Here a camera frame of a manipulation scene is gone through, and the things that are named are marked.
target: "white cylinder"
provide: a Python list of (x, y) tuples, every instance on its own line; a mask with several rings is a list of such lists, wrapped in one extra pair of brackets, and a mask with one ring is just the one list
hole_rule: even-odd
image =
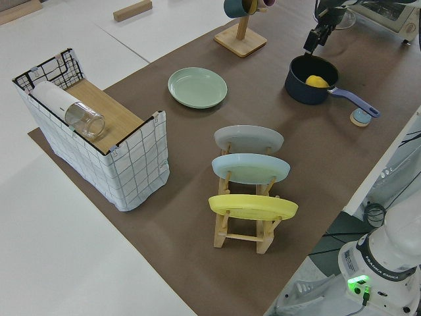
[(101, 114), (52, 82), (40, 82), (32, 90), (32, 95), (85, 137), (94, 138), (104, 129), (105, 122)]

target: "pot handle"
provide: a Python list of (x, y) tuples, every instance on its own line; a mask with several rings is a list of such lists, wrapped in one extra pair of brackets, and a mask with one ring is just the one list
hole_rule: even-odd
[(328, 89), (328, 92), (332, 95), (332, 97), (344, 97), (348, 99), (352, 103), (354, 103), (357, 107), (362, 109), (364, 112), (368, 113), (371, 117), (379, 117), (380, 112), (376, 108), (369, 105), (359, 96), (353, 94), (350, 91), (339, 89), (337, 87), (333, 87), (332, 89)]

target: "saucepan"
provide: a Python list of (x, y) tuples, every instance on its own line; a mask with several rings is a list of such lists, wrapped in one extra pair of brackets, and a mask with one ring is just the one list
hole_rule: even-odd
[[(327, 88), (317, 88), (306, 84), (309, 76), (319, 76), (328, 83)], [(303, 55), (294, 58), (289, 66), (288, 76), (285, 81), (285, 89), (288, 94), (298, 102), (316, 105), (328, 98), (344, 97), (357, 107), (368, 113), (371, 117), (379, 117), (379, 110), (372, 107), (354, 93), (339, 89), (335, 86), (339, 79), (336, 67), (323, 58), (313, 55)]]

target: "yellow object in pot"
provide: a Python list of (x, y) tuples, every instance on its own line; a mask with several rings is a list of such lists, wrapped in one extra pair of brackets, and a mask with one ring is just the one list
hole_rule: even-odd
[(305, 84), (316, 88), (329, 88), (329, 84), (322, 77), (313, 74), (305, 80)]

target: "brown table mat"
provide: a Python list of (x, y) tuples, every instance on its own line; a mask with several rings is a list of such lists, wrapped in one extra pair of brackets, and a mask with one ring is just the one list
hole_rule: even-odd
[[(284, 1), (252, 16), (249, 27), (268, 43), (245, 59), (213, 41), (223, 26), (106, 90), (139, 117), (167, 113), (170, 178), (133, 211), (117, 211), (54, 156), (39, 129), (30, 132), (200, 316), (262, 315), (421, 104), (419, 47), (404, 47), (398, 37), (361, 20), (335, 31), (316, 54), (339, 69), (340, 88), (360, 95), (382, 117), (359, 128), (349, 120), (355, 106), (344, 99), (329, 97), (317, 106), (292, 100), (284, 81), (290, 61), (303, 54), (315, 27), (313, 8), (313, 0)], [(228, 95), (220, 105), (196, 110), (172, 98), (168, 78), (189, 66), (225, 79)], [(299, 209), (279, 225), (264, 255), (256, 254), (254, 242), (226, 240), (221, 249), (212, 246), (215, 216), (207, 199), (217, 194), (211, 161), (220, 154), (213, 133), (234, 124), (265, 126), (285, 138), (275, 156), (287, 161), (291, 172), (271, 195), (290, 199)], [(255, 233), (254, 223), (246, 221), (230, 222), (230, 227)]]

